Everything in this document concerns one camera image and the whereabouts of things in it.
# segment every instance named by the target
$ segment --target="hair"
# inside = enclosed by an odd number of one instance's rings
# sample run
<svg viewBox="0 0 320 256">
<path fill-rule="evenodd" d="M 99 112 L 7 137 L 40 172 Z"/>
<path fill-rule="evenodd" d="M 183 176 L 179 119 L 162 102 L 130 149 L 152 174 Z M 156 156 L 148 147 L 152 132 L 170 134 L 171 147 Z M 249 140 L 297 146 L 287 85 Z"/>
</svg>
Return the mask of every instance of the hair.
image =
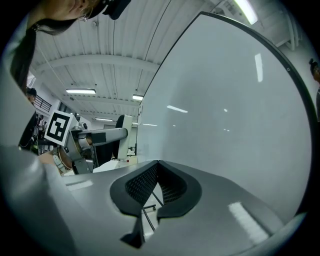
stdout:
<svg viewBox="0 0 320 256">
<path fill-rule="evenodd" d="M 314 76 L 315 75 L 315 67 L 318 66 L 318 63 L 316 61 L 314 61 L 314 59 L 312 58 L 312 59 L 310 59 L 309 64 L 310 64 L 311 74 Z"/>
<path fill-rule="evenodd" d="M 10 68 L 13 78 L 24 93 L 27 92 L 27 77 L 35 53 L 37 32 L 55 36 L 66 31 L 75 21 L 76 19 L 62 21 L 42 19 L 26 31 L 25 37 L 15 50 Z"/>
</svg>

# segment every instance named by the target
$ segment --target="glasses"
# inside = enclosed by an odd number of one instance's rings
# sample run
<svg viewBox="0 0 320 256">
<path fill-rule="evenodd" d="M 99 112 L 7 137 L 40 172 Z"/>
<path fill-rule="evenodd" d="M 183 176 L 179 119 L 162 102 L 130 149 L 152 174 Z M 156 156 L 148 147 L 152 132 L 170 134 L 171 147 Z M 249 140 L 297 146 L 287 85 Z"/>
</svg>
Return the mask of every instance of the glasses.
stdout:
<svg viewBox="0 0 320 256">
<path fill-rule="evenodd" d="M 87 1 L 89 2 L 88 6 L 82 10 L 81 12 L 82 15 L 79 17 L 79 20 L 82 22 L 86 22 L 90 18 L 94 10 L 94 7 L 96 7 L 97 3 L 99 2 L 99 0 L 87 0 Z"/>
</svg>

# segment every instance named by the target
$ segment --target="fluorescent light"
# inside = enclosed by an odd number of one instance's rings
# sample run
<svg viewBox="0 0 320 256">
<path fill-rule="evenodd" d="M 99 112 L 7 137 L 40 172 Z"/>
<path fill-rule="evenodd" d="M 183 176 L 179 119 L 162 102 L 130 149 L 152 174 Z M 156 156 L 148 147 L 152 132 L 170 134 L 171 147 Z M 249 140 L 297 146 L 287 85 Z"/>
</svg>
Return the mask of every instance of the fluorescent light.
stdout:
<svg viewBox="0 0 320 256">
<path fill-rule="evenodd" d="M 95 120 L 101 120 L 101 121 L 113 121 L 113 120 L 111 120 L 111 119 L 104 119 L 104 118 L 95 118 Z"/>
<path fill-rule="evenodd" d="M 139 95 L 133 95 L 133 96 L 132 96 L 132 99 L 138 100 L 138 101 L 142 101 L 143 98 L 144 98 L 143 96 L 139 96 Z"/>
<path fill-rule="evenodd" d="M 236 4 L 240 7 L 246 18 L 248 19 L 249 23 L 255 24 L 258 21 L 258 17 L 252 8 L 251 4 L 248 0 L 234 0 Z"/>
<path fill-rule="evenodd" d="M 171 110 L 176 110 L 176 111 L 180 111 L 180 112 L 182 112 L 182 113 L 188 113 L 188 111 L 186 111 L 186 110 L 183 110 L 183 109 L 180 109 L 180 108 L 177 108 L 177 107 L 175 107 L 175 106 L 166 106 L 168 109 L 171 109 Z"/>
<path fill-rule="evenodd" d="M 96 94 L 95 89 L 66 89 L 68 94 Z"/>
<path fill-rule="evenodd" d="M 256 74 L 258 76 L 258 82 L 260 83 L 264 79 L 264 74 L 262 70 L 261 53 L 255 55 L 254 59 L 255 59 Z"/>
</svg>

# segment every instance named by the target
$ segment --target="black cable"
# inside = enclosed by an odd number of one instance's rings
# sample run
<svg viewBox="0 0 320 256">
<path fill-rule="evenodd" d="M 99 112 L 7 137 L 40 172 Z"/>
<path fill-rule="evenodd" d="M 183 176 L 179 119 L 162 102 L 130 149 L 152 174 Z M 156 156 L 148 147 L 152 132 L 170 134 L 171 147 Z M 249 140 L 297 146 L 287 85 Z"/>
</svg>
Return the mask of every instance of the black cable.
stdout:
<svg viewBox="0 0 320 256">
<path fill-rule="evenodd" d="M 153 204 L 153 205 L 150 205 L 150 206 L 146 206 L 146 207 L 143 207 L 143 209 L 149 209 L 149 208 L 152 208 L 152 207 L 156 207 L 156 205 Z"/>
<path fill-rule="evenodd" d="M 149 219 L 149 217 L 148 217 L 148 215 L 147 215 L 147 213 L 146 213 L 146 210 L 145 210 L 144 208 L 142 208 L 142 211 L 143 211 L 143 213 L 144 213 L 147 221 L 149 222 L 150 227 L 152 228 L 152 230 L 153 230 L 153 232 L 154 232 L 156 229 L 155 229 L 154 225 L 152 225 L 152 223 L 151 223 L 151 221 L 150 221 L 150 219 Z"/>
<path fill-rule="evenodd" d="M 164 204 L 160 201 L 160 199 L 155 195 L 154 192 L 152 192 L 152 195 L 155 197 L 155 199 L 159 202 L 161 206 L 164 206 Z"/>
</svg>

